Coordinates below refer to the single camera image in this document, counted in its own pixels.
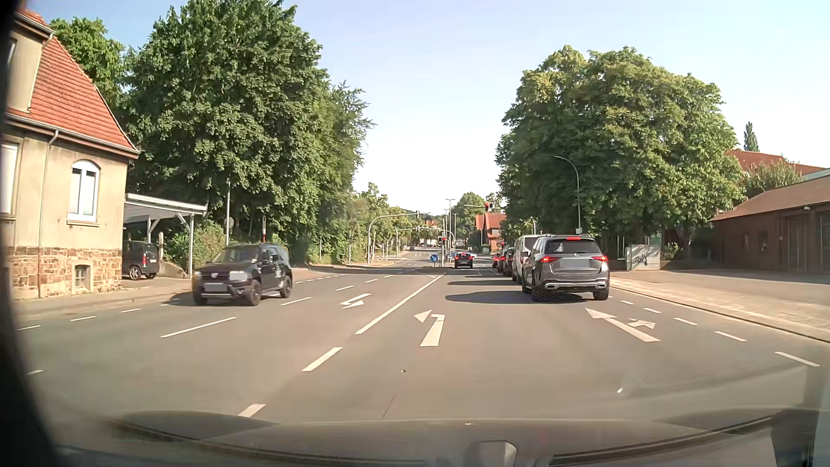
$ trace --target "black suv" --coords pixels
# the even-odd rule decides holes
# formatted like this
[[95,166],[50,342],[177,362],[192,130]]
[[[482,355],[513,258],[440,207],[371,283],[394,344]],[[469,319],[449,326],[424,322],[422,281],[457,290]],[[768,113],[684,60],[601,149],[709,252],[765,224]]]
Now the black suv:
[[293,276],[288,252],[278,243],[239,243],[225,247],[210,263],[193,273],[193,300],[204,305],[209,297],[241,298],[256,306],[264,292],[291,295]]

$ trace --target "building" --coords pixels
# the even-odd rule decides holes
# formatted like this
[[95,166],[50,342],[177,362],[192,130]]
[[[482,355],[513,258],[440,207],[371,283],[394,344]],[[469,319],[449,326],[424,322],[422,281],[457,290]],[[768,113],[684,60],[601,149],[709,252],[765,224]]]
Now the building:
[[120,287],[128,164],[139,152],[43,18],[14,17],[0,234],[15,298]]
[[830,176],[764,191],[711,221],[727,266],[830,274]]

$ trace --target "road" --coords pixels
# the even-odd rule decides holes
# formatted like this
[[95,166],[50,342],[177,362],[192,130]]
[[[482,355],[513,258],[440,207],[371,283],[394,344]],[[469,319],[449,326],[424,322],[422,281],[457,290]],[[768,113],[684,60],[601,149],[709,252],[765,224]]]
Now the road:
[[138,410],[278,422],[666,419],[803,402],[828,344],[617,289],[531,302],[490,260],[339,268],[258,307],[185,295],[18,336],[50,425]]

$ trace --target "parked car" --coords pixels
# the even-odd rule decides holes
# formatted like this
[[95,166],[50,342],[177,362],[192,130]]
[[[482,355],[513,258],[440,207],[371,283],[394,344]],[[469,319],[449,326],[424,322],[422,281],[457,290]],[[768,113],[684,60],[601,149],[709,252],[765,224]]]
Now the parked car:
[[127,240],[121,248],[121,274],[137,281],[159,273],[159,248],[152,243]]

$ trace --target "tire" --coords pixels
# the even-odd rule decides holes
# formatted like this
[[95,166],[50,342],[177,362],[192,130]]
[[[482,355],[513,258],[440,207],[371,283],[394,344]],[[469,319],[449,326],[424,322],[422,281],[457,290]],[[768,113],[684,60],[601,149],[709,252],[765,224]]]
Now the tire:
[[248,307],[259,305],[262,300],[262,285],[256,279],[251,281],[251,291],[242,299]]
[[291,276],[286,276],[286,281],[282,283],[282,288],[280,289],[280,298],[290,297],[292,287],[294,287],[294,279]]

